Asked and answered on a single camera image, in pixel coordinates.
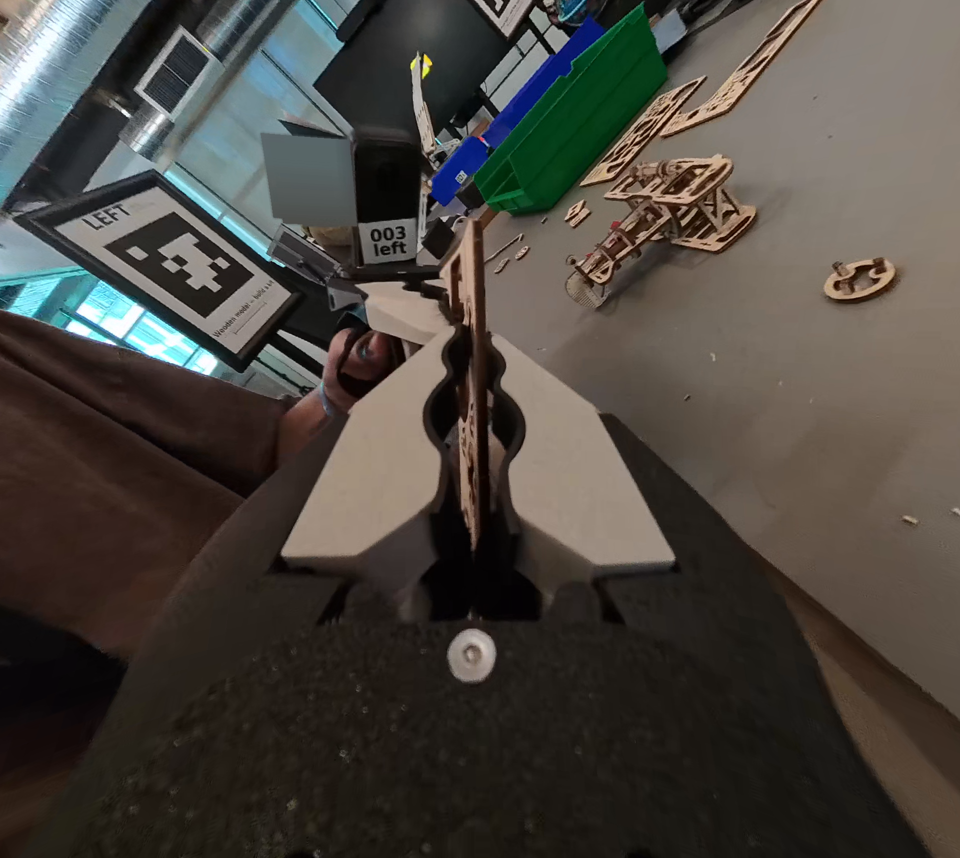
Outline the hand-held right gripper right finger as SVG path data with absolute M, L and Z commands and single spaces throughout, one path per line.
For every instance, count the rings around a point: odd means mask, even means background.
M 676 556 L 596 407 L 495 335 L 522 440 L 504 469 L 516 569 L 545 600 L 564 586 L 670 570 Z

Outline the framed marker sign wide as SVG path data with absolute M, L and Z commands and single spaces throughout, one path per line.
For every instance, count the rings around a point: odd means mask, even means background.
M 13 221 L 237 372 L 305 300 L 279 265 L 155 170 Z

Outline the person's left forearm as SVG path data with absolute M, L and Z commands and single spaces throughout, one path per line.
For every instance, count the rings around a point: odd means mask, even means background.
M 274 466 L 282 467 L 310 444 L 331 421 L 349 413 L 356 399 L 343 390 L 325 390 L 341 414 L 328 418 L 317 400 L 316 389 L 300 398 L 281 418 L 275 438 Z

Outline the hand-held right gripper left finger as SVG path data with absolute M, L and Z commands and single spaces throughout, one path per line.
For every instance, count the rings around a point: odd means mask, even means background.
M 451 377 L 438 332 L 351 410 L 281 549 L 284 564 L 373 586 L 426 620 L 424 576 L 462 545 L 459 488 L 430 405 Z

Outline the wooden part sheet narrow frame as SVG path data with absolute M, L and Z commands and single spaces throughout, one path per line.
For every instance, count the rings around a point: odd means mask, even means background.
M 714 95 L 698 107 L 674 116 L 661 130 L 660 136 L 668 137 L 689 131 L 732 111 L 821 2 L 801 0 L 791 6 L 759 45 L 741 60 Z

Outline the blue plastic bin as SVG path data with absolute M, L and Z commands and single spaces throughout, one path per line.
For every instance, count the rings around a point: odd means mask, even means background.
M 522 85 L 485 132 L 479 136 L 469 136 L 461 142 L 432 180 L 431 194 L 436 203 L 450 204 L 461 186 L 479 171 L 548 88 L 559 77 L 570 72 L 573 60 L 604 33 L 604 29 L 592 17 L 587 17 L 558 53 L 548 57 Z

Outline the grey flat pad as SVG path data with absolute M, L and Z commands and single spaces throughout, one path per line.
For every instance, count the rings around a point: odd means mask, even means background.
M 665 62 L 669 61 L 667 55 L 686 39 L 689 32 L 684 18 L 677 9 L 652 17 L 650 28 L 656 49 Z

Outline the person's left hand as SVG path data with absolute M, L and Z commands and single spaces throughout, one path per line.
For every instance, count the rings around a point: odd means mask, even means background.
M 385 381 L 401 362 L 399 339 L 370 328 L 344 328 L 331 341 L 321 379 L 327 389 L 341 389 L 356 403 Z

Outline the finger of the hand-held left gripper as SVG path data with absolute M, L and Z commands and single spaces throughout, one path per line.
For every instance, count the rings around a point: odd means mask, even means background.
M 365 284 L 369 328 L 413 345 L 427 346 L 437 336 L 450 340 L 449 310 L 449 291 L 438 282 L 392 280 Z

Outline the black monitor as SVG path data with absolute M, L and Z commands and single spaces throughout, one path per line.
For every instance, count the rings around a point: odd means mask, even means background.
M 342 44 L 314 88 L 354 129 L 417 129 L 410 64 L 431 61 L 423 96 L 436 128 L 444 127 L 486 82 L 511 43 L 466 0 L 386 0 Z

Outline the grey desk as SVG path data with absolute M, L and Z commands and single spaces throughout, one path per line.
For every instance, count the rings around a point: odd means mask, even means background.
M 697 107 L 798 1 L 690 38 L 666 87 L 706 76 Z M 566 260 L 625 212 L 605 185 L 486 229 L 491 250 L 530 244 L 487 281 L 493 331 L 955 715 L 958 36 L 958 0 L 823 0 L 731 112 L 643 156 L 730 157 L 754 225 L 719 254 L 650 246 L 598 310 L 570 300 Z M 890 290 L 825 297 L 835 261 L 878 256 Z

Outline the wooden model plane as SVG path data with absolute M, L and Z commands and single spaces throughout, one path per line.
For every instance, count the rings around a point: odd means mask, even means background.
M 588 309 L 609 297 L 618 274 L 652 243 L 697 252 L 725 252 L 755 224 L 758 211 L 728 188 L 735 170 L 727 156 L 677 157 L 631 166 L 605 194 L 628 205 L 583 257 L 570 255 L 564 284 L 571 300 Z

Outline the white air vent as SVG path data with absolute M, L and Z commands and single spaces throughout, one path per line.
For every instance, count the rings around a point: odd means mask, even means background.
M 219 64 L 210 49 L 180 26 L 147 67 L 134 92 L 174 121 Z

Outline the person's brown clothing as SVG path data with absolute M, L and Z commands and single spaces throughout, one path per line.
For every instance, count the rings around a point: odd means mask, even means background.
M 293 405 L 2 312 L 2 606 L 131 657 Z

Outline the wooden laser-cut part sheet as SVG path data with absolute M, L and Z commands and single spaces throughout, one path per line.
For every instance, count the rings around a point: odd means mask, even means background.
M 472 551 L 477 551 L 490 517 L 488 329 L 485 292 L 484 228 L 467 219 L 457 247 L 441 269 L 449 315 L 459 327 L 458 372 L 459 491 L 461 512 Z

